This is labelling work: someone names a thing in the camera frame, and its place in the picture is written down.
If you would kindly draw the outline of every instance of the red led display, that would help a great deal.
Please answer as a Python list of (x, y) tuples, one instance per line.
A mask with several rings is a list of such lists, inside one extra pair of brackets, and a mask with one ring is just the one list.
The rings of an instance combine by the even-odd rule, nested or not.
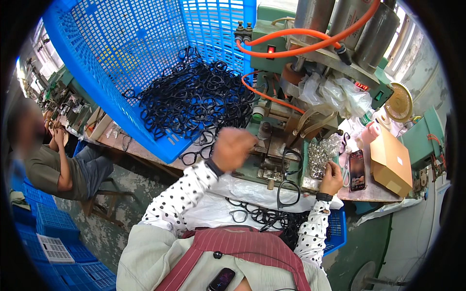
[(359, 88), (361, 88), (362, 90), (364, 90), (364, 91), (367, 91), (367, 89), (369, 89), (369, 86), (364, 85), (364, 84), (361, 84), (361, 83), (359, 83), (359, 82), (356, 82), (356, 83), (354, 83), (354, 84), (355, 84), (356, 86), (358, 86)]

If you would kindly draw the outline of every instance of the cardboard box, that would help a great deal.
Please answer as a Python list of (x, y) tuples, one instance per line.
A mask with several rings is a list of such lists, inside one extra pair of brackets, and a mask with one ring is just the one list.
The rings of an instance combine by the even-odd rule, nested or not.
[(381, 129), (382, 134), (370, 143), (370, 173), (374, 180), (406, 197), (412, 190), (408, 149), (390, 131)]
[[(99, 112), (99, 108), (97, 108), (94, 111), (94, 113), (91, 115), (91, 117), (89, 117), (89, 120), (86, 126), (84, 127), (87, 138), (91, 140), (95, 140), (95, 141), (99, 139), (99, 137), (102, 135), (104, 130), (107, 129), (107, 127), (109, 126), (110, 122), (113, 121), (113, 119), (111, 119), (110, 116), (105, 114), (103, 110), (100, 110)], [(93, 124), (93, 122), (96, 121), (96, 119), (98, 118), (101, 118), (101, 121), (97, 125)], [(90, 124), (93, 124), (94, 126), (93, 130), (89, 129)]]

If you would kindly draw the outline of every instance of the smartphone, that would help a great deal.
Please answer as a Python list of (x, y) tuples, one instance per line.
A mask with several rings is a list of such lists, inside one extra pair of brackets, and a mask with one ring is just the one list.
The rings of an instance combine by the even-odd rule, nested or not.
[(362, 149), (349, 155), (349, 178), (351, 180), (350, 191), (366, 189), (366, 167)]
[(220, 273), (207, 287), (207, 291), (225, 291), (230, 282), (233, 280), (235, 271), (229, 268), (223, 268)]

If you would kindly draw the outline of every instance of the small fan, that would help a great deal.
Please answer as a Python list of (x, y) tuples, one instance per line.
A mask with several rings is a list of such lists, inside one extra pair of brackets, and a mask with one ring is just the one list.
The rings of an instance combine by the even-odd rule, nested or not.
[(396, 122), (406, 122), (412, 113), (412, 98), (409, 90), (400, 83), (393, 82), (393, 95), (385, 103), (387, 116)]

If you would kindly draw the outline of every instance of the white plastic crate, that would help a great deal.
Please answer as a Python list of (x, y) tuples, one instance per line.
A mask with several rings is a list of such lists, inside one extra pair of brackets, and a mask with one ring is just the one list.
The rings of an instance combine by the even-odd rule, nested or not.
[(39, 243), (44, 250), (45, 256), (50, 263), (74, 264), (75, 260), (69, 254), (62, 240), (55, 237), (46, 237), (37, 234)]

